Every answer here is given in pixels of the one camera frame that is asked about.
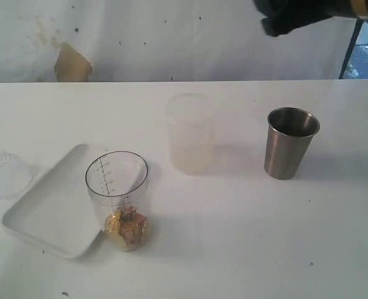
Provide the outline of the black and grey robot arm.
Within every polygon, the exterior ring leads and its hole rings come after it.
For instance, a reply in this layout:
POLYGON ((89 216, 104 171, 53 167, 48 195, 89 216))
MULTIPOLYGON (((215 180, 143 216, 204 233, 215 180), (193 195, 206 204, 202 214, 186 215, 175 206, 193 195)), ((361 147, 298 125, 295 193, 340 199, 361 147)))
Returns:
POLYGON ((261 24, 265 34, 271 37, 332 17, 368 20, 368 0, 257 0, 253 3, 264 15, 261 24))

